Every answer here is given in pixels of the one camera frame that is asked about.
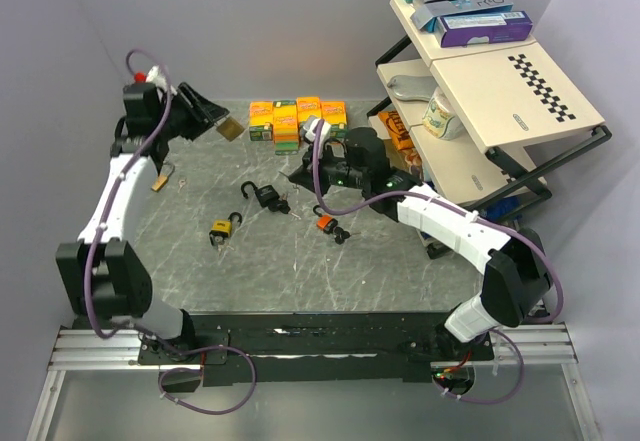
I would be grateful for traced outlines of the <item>large brass padlock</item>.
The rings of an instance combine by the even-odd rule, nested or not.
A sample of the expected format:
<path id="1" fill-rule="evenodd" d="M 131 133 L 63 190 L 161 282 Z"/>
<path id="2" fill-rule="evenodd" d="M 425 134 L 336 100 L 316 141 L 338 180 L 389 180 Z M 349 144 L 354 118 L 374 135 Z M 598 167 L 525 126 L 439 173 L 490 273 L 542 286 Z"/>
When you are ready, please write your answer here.
<path id="1" fill-rule="evenodd" d="M 227 116 L 216 124 L 216 131 L 232 142 L 243 134 L 245 127 L 232 116 Z"/>

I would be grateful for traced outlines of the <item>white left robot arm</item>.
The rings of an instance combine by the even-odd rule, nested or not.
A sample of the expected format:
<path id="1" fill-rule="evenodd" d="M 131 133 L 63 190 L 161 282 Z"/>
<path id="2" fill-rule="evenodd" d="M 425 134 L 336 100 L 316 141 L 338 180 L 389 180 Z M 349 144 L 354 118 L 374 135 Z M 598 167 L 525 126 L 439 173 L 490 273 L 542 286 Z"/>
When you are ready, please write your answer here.
<path id="1" fill-rule="evenodd" d="M 154 339 L 172 361 L 184 363 L 198 348 L 193 320 L 154 293 L 131 241 L 170 141 L 193 141 L 228 121 L 230 112 L 186 82 L 167 89 L 136 81 L 124 87 L 123 104 L 95 211 L 75 241 L 58 246 L 55 260 L 72 311 L 99 337 L 133 328 Z"/>

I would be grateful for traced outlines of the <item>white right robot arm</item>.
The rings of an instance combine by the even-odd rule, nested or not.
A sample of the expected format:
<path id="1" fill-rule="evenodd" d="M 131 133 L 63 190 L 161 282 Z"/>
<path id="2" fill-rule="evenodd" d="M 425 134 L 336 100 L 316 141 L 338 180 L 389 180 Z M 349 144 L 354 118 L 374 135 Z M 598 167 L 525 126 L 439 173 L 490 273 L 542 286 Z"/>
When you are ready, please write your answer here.
<path id="1" fill-rule="evenodd" d="M 480 291 L 439 327 L 436 344 L 444 357 L 461 358 L 492 328 L 520 326 L 550 290 L 561 289 L 535 232 L 492 223 L 393 167 L 374 129 L 348 131 L 339 142 L 341 155 L 334 154 L 323 119 L 310 117 L 300 134 L 309 148 L 288 179 L 313 192 L 325 212 L 338 216 L 369 207 L 430 235 L 481 274 Z"/>

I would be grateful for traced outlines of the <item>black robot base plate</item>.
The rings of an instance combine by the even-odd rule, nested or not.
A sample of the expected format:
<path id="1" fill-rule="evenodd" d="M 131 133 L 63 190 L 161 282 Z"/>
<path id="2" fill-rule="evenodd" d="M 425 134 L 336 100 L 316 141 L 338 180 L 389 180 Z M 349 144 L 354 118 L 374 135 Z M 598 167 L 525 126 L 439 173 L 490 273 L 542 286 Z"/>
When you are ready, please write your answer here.
<path id="1" fill-rule="evenodd" d="M 188 341 L 168 346 L 137 336 L 134 363 L 159 368 L 163 389 L 192 392 L 251 382 L 399 379 L 437 381 L 461 393 L 473 364 L 497 361 L 499 350 L 522 361 L 523 335 L 487 333 L 468 343 L 446 334 L 439 312 L 230 313 L 195 315 Z"/>

